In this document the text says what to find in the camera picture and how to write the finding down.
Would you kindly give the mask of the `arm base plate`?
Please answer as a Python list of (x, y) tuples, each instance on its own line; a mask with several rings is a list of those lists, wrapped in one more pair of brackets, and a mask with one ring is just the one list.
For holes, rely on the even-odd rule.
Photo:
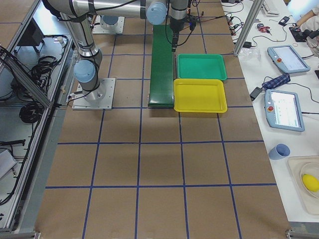
[(99, 78), (100, 86), (98, 89), (90, 92), (87, 95), (85, 91), (82, 93), (82, 87), (77, 85), (79, 94), (73, 97), (73, 110), (111, 110), (113, 105), (115, 78)]
[(95, 35), (115, 35), (123, 34), (125, 18), (122, 16), (97, 16), (94, 26), (93, 34)]

